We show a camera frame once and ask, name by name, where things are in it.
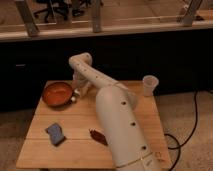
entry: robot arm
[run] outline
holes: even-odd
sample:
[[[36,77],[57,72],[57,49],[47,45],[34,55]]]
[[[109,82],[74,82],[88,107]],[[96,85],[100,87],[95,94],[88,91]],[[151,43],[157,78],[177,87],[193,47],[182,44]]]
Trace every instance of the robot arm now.
[[[74,79],[82,86],[90,81],[99,91],[96,111],[104,129],[117,171],[160,171],[134,114],[136,96],[126,86],[95,70],[88,53],[69,59]]]

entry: red object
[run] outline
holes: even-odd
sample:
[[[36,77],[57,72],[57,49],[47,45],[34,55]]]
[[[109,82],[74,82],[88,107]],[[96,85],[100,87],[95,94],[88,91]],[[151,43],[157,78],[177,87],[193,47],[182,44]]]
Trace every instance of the red object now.
[[[72,94],[71,85],[65,82],[55,82],[45,87],[42,99],[48,106],[57,107],[68,103]]]

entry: white cup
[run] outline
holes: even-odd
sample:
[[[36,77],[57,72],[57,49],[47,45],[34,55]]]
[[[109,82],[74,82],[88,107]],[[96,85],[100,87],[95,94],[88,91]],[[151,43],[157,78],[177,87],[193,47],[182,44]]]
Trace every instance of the white cup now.
[[[157,77],[154,75],[145,75],[143,77],[143,95],[148,97],[148,96],[153,96],[153,91],[159,84],[159,80]]]

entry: office chair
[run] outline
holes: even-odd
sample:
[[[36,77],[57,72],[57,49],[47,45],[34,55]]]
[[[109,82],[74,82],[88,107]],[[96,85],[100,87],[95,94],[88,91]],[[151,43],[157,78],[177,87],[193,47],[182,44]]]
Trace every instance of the office chair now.
[[[89,5],[91,5],[91,0],[80,0],[80,5],[85,4],[86,7],[88,7]]]
[[[38,14],[46,12],[44,17],[45,23],[48,23],[49,15],[53,16],[53,12],[59,13],[64,17],[64,20],[68,19],[69,5],[64,2],[64,0],[35,0],[36,3],[46,4],[45,9],[34,12],[34,16],[38,18]],[[52,7],[52,4],[58,3],[58,7]]]

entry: wooden table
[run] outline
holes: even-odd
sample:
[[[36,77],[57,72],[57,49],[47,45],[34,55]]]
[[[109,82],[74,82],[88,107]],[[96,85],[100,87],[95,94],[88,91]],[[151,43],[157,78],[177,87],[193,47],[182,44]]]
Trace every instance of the wooden table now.
[[[168,169],[171,160],[154,97],[142,95],[141,81],[123,81],[138,95],[135,115],[161,167]],[[50,108],[40,99],[28,134],[18,157],[17,168],[115,168],[107,146],[90,137],[89,129],[103,132],[95,112],[96,88],[77,103]],[[66,140],[51,145],[45,129],[53,123],[62,127]]]

